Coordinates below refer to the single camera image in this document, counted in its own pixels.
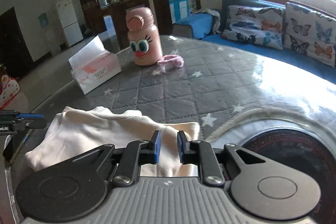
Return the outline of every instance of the white box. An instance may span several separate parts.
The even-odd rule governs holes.
[[[104,48],[99,36],[69,59],[72,77],[84,94],[121,72],[118,58]]]

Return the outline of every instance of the ribbed gray surface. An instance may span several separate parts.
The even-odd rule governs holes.
[[[23,223],[41,222],[26,219]],[[271,222],[260,221],[242,213],[222,189],[201,185],[195,177],[141,177],[133,187],[115,189],[106,203],[91,215],[70,223],[270,224]],[[293,223],[314,224],[308,219]]]

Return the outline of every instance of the white refrigerator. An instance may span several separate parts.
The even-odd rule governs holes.
[[[77,42],[83,40],[84,38],[71,0],[57,1],[56,9],[67,39],[67,47],[71,47]]]

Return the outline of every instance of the gray quilted mat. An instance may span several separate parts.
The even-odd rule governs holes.
[[[157,122],[199,122],[205,139],[230,118],[254,107],[279,107],[326,126],[336,126],[335,85],[286,63],[204,41],[161,37],[164,54],[180,54],[184,67],[170,72],[157,65],[139,67],[132,52],[118,54],[122,72],[87,95],[69,84],[36,110],[49,122],[65,106],[91,110],[104,106],[114,113],[138,109]],[[27,151],[43,140],[34,131],[12,168],[13,186],[29,169]],[[239,142],[238,136],[231,142]]]

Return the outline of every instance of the pink cloth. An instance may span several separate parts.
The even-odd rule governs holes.
[[[174,65],[176,68],[182,68],[184,65],[184,60],[181,56],[177,54],[168,54],[163,56],[157,64],[159,66],[163,65]]]

